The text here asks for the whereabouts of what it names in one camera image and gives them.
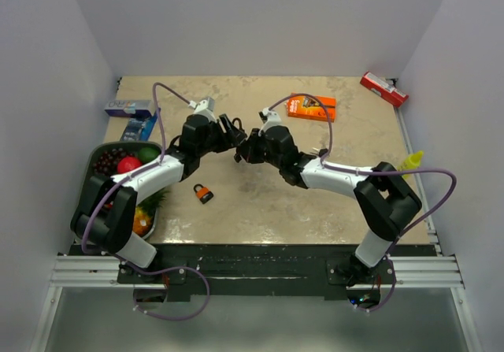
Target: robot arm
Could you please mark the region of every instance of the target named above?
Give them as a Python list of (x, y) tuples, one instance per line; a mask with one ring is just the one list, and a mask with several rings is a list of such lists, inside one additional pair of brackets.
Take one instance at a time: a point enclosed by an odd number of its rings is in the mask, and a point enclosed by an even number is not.
[(168, 185), (188, 178), (199, 167), (201, 157), (220, 153), (239, 146), (246, 134), (223, 114), (219, 120), (213, 115), (214, 100), (205, 98), (191, 103), (194, 109), (183, 124), (182, 133), (165, 151), (159, 165), (152, 169), (140, 167), (112, 177), (94, 175), (84, 183), (79, 205), (74, 213), (71, 229), (83, 237), (84, 230), (103, 196), (120, 185), (111, 197), (108, 209), (102, 209), (91, 225), (89, 240), (111, 254), (117, 254), (141, 268), (153, 261), (156, 250), (132, 232), (135, 207), (143, 199)]
[[(349, 283), (365, 281), (380, 263), (401, 231), (420, 211), (421, 200), (401, 176), (367, 176), (358, 172), (395, 171), (386, 162), (376, 167), (350, 167), (322, 163), (322, 154), (305, 154), (298, 150), (289, 129), (281, 124), (278, 113), (263, 109), (261, 129), (255, 128), (249, 139), (237, 149), (235, 160), (252, 163), (268, 162), (279, 169), (290, 185), (305, 189), (324, 189), (355, 198), (370, 228), (366, 237), (339, 273)], [(337, 169), (351, 169), (345, 173)]]

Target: mustard bottle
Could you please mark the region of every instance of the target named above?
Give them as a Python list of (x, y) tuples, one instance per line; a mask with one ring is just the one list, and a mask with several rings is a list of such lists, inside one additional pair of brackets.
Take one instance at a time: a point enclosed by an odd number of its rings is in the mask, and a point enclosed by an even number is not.
[[(397, 168), (398, 171), (405, 171), (407, 169), (417, 169), (420, 167), (422, 157), (424, 156), (424, 151), (417, 151), (416, 153), (408, 155), (403, 163)], [(406, 179), (409, 174), (402, 175), (403, 179)]]

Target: wooden table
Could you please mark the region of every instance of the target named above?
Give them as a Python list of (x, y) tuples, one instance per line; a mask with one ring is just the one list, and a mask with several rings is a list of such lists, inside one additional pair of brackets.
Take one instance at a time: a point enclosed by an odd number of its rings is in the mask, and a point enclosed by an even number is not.
[[(215, 99), (215, 114), (240, 117), (246, 132), (260, 127), (258, 112), (291, 92), (336, 97), (337, 118), (329, 161), (370, 166), (380, 161), (399, 164), (406, 149), (394, 109), (359, 84), (357, 77), (273, 76), (126, 76), (118, 100), (151, 97), (161, 81), (190, 100)], [(161, 117), (167, 140), (180, 134), (191, 114), (179, 99), (159, 89)], [(325, 122), (287, 117), (277, 108), (300, 150), (328, 145)], [(118, 140), (125, 120), (112, 119), (106, 140)], [(158, 126), (151, 141), (161, 143)], [(368, 226), (357, 202), (321, 190), (303, 190), (284, 182), (268, 164), (235, 163), (234, 151), (208, 154), (188, 179), (170, 192), (151, 243), (360, 243)], [(193, 186), (207, 186), (215, 198), (202, 205)], [(403, 243), (428, 243), (424, 225), (408, 233)]]

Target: wooden surface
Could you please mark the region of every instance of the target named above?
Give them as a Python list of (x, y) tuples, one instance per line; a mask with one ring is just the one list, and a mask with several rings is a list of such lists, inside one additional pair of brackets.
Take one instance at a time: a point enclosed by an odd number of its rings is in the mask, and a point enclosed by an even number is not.
[[(161, 81), (190, 100), (215, 99), (215, 114), (240, 117), (246, 132), (261, 126), (258, 111), (291, 92), (336, 97), (338, 115), (328, 161), (370, 166), (399, 164), (406, 156), (391, 105), (355, 77), (126, 76), (118, 100), (150, 98)], [(158, 89), (167, 141), (180, 134), (191, 114), (179, 99)], [(325, 122), (287, 117), (276, 109), (300, 150), (328, 145)], [(118, 140), (125, 120), (111, 119), (106, 139)], [(158, 126), (150, 140), (161, 143)], [(170, 187), (151, 243), (360, 243), (368, 230), (357, 202), (322, 190), (303, 190), (284, 182), (268, 164), (235, 163), (234, 151), (208, 154), (188, 179)], [(193, 186), (207, 186), (215, 198), (202, 205)], [(428, 243), (423, 224), (402, 243)]]

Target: orange padlock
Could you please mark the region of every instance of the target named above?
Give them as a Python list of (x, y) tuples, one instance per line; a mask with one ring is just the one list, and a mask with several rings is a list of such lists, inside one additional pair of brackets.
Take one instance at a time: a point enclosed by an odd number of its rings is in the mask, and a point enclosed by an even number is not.
[(201, 201), (202, 204), (206, 204), (213, 198), (213, 193), (201, 184), (196, 184), (193, 189), (195, 190), (196, 197), (199, 198), (199, 201)]

